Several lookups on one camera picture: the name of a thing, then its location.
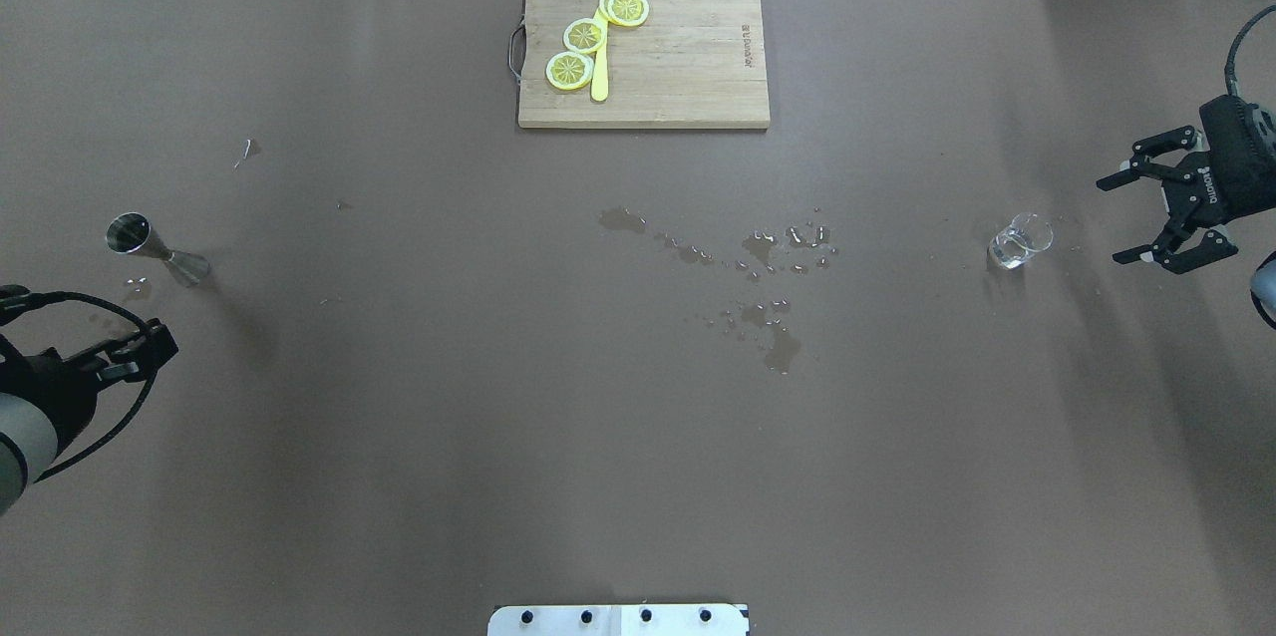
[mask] cutting board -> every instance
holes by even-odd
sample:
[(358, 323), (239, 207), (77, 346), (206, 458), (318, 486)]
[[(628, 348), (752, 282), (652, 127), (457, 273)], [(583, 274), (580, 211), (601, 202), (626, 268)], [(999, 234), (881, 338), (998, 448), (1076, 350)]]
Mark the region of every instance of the cutting board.
[(766, 129), (771, 125), (762, 0), (647, 0), (637, 28), (610, 26), (611, 95), (550, 86), (545, 64), (567, 50), (563, 31), (598, 0), (527, 0), (523, 128)]

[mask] metal jigger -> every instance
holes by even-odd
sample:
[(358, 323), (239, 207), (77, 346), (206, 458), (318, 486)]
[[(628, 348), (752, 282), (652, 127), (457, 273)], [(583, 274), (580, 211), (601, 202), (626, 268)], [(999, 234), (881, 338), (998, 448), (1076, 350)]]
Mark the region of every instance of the metal jigger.
[(163, 266), (184, 287), (194, 287), (208, 276), (212, 266), (198, 254), (171, 250), (151, 227), (151, 221), (137, 212), (126, 212), (106, 227), (106, 246), (115, 254), (135, 254), (163, 261)]

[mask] shot glass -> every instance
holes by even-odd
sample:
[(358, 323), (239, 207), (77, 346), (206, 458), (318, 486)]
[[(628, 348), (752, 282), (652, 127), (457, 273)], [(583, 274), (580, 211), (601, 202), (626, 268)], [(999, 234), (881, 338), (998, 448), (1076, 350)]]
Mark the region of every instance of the shot glass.
[(988, 254), (1003, 269), (1014, 269), (1054, 243), (1054, 227), (1045, 217), (1021, 212), (988, 243)]

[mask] clear glass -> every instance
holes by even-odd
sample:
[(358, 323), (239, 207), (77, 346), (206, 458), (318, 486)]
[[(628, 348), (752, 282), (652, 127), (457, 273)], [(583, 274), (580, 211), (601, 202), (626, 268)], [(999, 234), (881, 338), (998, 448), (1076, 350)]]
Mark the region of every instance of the clear glass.
[(151, 257), (163, 262), (172, 278), (184, 287), (194, 287), (212, 271), (203, 257), (168, 249), (151, 221), (137, 212), (125, 212), (107, 225), (106, 246), (115, 254)]
[(1004, 230), (993, 236), (988, 254), (1004, 269), (1014, 269), (1054, 243), (1054, 227), (1046, 218), (1021, 212)]

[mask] table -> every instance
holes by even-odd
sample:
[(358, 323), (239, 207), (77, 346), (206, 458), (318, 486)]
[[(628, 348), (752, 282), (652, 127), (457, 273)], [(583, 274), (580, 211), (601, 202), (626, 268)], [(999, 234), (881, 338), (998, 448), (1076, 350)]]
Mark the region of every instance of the table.
[[(149, 277), (126, 305), (181, 347), (0, 520), (0, 626), (482, 633), (498, 604), (721, 599), (759, 636), (1270, 633), (1245, 281), (1276, 218), (1175, 277), (1108, 258), (1156, 190), (1094, 188), (1194, 121), (1270, 1), (763, 0), (772, 128), (651, 134), (516, 126), (521, 0), (0, 0), (4, 281)], [(1273, 55), (1265, 24), (1239, 59), (1268, 105)], [(213, 278), (110, 254), (130, 209)], [(1057, 245), (990, 268), (1022, 209)], [(826, 269), (734, 268), (808, 221)], [(786, 375), (757, 303), (801, 341)], [(89, 318), (5, 335), (70, 351)]]

